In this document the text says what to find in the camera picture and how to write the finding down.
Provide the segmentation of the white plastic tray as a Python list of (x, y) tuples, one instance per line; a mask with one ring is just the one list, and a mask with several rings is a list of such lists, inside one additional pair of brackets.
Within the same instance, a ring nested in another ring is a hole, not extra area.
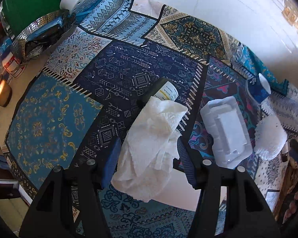
[(209, 101), (201, 110), (205, 129), (213, 138), (219, 167), (234, 169), (253, 153), (244, 117), (233, 96)]

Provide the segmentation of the white paper towel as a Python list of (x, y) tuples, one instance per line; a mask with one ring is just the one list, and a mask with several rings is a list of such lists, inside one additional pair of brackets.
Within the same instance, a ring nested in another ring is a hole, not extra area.
[(174, 101), (151, 97), (123, 142), (111, 184), (136, 200), (149, 202), (171, 178), (173, 160), (179, 158), (176, 129), (188, 111)]

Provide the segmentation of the clear glass jar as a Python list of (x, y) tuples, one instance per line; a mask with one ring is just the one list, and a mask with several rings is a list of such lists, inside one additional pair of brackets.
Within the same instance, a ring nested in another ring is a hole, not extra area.
[(228, 52), (228, 58), (230, 59), (230, 62), (233, 66), (243, 66), (246, 61), (244, 45), (241, 42), (231, 44), (230, 50)]

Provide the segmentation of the blue cup with white lid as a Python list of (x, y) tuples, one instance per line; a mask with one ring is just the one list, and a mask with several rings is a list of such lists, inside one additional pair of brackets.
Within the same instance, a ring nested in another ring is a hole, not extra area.
[(257, 104), (271, 95), (270, 84), (261, 73), (247, 80), (247, 91)]

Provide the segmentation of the lit candle in jar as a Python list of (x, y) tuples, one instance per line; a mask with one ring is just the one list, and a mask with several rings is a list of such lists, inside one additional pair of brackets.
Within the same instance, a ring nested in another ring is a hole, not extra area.
[(12, 97), (12, 89), (10, 85), (2, 79), (0, 81), (0, 106), (6, 107)]

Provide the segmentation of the dark green supplement bottle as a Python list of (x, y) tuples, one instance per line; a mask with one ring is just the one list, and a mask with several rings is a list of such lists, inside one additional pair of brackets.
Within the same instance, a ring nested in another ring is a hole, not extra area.
[(156, 80), (146, 92), (140, 96), (137, 100), (137, 105), (139, 108), (143, 108), (151, 97), (156, 97), (162, 101), (176, 101), (178, 96), (178, 90), (172, 80), (162, 77)]

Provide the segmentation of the perforated metal steamer basket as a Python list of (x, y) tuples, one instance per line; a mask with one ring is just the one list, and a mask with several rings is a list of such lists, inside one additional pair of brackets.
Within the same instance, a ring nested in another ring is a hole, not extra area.
[(41, 16), (28, 25), (13, 41), (11, 52), (29, 60), (55, 44), (76, 21), (76, 14), (57, 10)]

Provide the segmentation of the patchwork patterned tablecloth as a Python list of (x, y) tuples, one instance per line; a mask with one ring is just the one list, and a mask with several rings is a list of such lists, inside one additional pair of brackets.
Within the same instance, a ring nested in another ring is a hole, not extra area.
[[(56, 165), (77, 168), (115, 138), (124, 141), (137, 100), (159, 78), (171, 79), (188, 108), (234, 96), (250, 138), (262, 116), (275, 113), (294, 137), (298, 89), (276, 79), (248, 48), (245, 70), (229, 65), (238, 41), (221, 29), (168, 5), (141, 12), (138, 0), (101, 0), (51, 54), (18, 101), (6, 139), (14, 176), (34, 198)], [(247, 80), (263, 74), (271, 95), (257, 104)], [(111, 183), (100, 201), (113, 237), (186, 237), (194, 211), (142, 202)]]

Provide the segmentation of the green plastic bin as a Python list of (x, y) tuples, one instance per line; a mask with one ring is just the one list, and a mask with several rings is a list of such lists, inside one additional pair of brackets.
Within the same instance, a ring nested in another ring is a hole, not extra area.
[(16, 37), (32, 22), (60, 9), (61, 0), (3, 0), (1, 18)]

